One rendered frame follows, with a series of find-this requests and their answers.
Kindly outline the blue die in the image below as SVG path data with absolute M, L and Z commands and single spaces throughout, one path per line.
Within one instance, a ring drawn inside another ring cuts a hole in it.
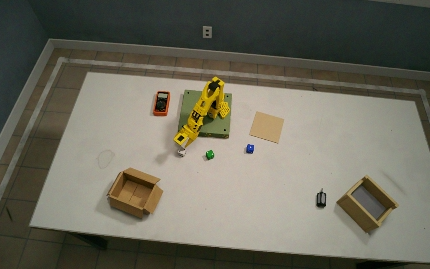
M 250 153 L 250 154 L 252 154 L 253 153 L 253 151 L 254 151 L 254 145 L 250 145 L 250 144 L 248 144 L 247 145 L 247 153 Z

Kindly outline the green die with white pips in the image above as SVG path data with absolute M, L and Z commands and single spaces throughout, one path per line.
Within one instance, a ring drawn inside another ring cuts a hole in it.
M 214 158 L 214 153 L 213 153 L 213 151 L 212 151 L 212 150 L 207 151 L 207 152 L 206 152 L 206 157 L 208 158 L 208 160 L 213 159 L 213 158 Z

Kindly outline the orange digital multimeter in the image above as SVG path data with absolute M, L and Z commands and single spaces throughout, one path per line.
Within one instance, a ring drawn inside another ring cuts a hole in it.
M 157 91 L 154 104 L 154 115 L 167 116 L 171 93 L 168 91 Z

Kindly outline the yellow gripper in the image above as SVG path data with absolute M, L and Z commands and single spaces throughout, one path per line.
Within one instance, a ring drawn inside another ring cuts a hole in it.
M 183 128 L 175 135 L 174 137 L 174 141 L 177 142 L 177 144 L 182 145 L 186 140 L 187 137 L 189 137 L 185 148 L 187 146 L 189 146 L 194 140 L 196 140 L 197 136 L 198 136 L 199 132 L 195 133 L 191 131 L 191 128 L 189 127 L 188 124 L 186 124 L 185 126 L 183 126 Z

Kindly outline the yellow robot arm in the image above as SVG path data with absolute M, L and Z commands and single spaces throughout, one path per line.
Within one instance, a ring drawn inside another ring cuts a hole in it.
M 222 119 L 225 119 L 225 117 L 229 114 L 230 109 L 228 107 L 228 102 L 224 102 L 224 85 L 225 82 L 218 79 L 217 77 L 214 77 L 211 82 L 207 82 L 203 88 L 201 97 L 195 104 L 193 111 L 188 118 L 188 125 L 192 132 L 200 132 L 203 126 L 203 115 L 207 115 L 207 112 L 209 117 L 214 119 L 219 113 Z M 205 105 L 203 106 L 204 102 Z

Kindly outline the tan flat mat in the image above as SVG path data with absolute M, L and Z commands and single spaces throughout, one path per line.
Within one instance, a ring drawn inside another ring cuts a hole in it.
M 250 134 L 251 136 L 279 143 L 285 119 L 256 111 Z

